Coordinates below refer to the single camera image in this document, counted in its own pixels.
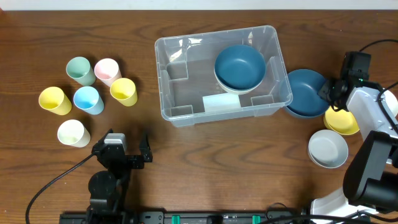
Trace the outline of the white bowl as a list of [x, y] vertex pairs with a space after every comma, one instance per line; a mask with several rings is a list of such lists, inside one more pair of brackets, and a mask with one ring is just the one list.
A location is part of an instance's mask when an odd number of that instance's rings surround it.
[[395, 95], [391, 91], [386, 90], [384, 92], [384, 100], [394, 117], [396, 117], [398, 114], [398, 101]]

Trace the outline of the yellow bowl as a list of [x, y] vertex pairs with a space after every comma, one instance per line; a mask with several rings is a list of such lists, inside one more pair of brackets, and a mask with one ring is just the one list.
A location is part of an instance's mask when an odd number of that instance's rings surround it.
[[353, 135], [359, 131], [359, 126], [353, 114], [345, 110], [334, 111], [330, 106], [323, 117], [327, 129], [340, 135]]

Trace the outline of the dark blue bowl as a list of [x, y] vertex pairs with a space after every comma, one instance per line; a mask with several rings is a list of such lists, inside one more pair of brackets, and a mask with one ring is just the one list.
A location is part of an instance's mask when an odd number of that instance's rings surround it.
[[286, 112], [296, 118], [316, 118], [323, 115], [329, 104], [320, 98], [318, 92], [326, 78], [309, 69], [298, 69], [288, 74], [293, 101], [285, 107]]
[[245, 90], [261, 83], [266, 76], [262, 54], [248, 45], [233, 45], [217, 56], [215, 77], [230, 88]]

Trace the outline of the beige bowl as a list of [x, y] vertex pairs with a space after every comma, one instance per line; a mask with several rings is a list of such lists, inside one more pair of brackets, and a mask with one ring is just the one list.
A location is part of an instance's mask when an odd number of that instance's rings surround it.
[[228, 92], [228, 93], [231, 93], [231, 94], [235, 94], [235, 95], [247, 94], [247, 93], [249, 93], [250, 91], [253, 91], [255, 88], [257, 88], [257, 87], [261, 84], [261, 83], [258, 83], [258, 84], [255, 85], [254, 87], [248, 88], [248, 89], [245, 89], [245, 90], [238, 90], [238, 89], [234, 89], [234, 88], [230, 88], [230, 87], [226, 86], [225, 84], [223, 84], [223, 83], [221, 82], [221, 80], [220, 80], [218, 77], [216, 77], [216, 80], [217, 80], [219, 86], [220, 86], [224, 91], [226, 91], [226, 92]]

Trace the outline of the clear plastic storage container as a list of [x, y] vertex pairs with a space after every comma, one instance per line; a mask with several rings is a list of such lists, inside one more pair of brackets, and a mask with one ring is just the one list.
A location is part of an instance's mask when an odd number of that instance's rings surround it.
[[161, 115], [175, 127], [272, 115], [293, 101], [272, 26], [163, 37], [154, 47]]

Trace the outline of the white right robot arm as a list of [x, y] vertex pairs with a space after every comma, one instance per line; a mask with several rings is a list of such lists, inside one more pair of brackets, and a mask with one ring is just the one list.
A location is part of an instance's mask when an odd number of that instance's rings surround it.
[[397, 211], [397, 120], [384, 101], [385, 89], [369, 81], [371, 56], [347, 52], [340, 77], [318, 92], [335, 110], [353, 114], [364, 140], [346, 170], [343, 186], [312, 201], [309, 223], [353, 223], [360, 215]]

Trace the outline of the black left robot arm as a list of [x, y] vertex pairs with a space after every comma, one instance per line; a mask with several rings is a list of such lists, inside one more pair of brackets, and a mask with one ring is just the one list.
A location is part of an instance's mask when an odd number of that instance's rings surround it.
[[140, 143], [138, 155], [126, 154], [127, 141], [123, 133], [110, 129], [92, 148], [92, 153], [105, 170], [94, 174], [89, 183], [90, 206], [87, 223], [137, 223], [135, 212], [124, 208], [131, 171], [144, 168], [153, 155], [147, 134]]

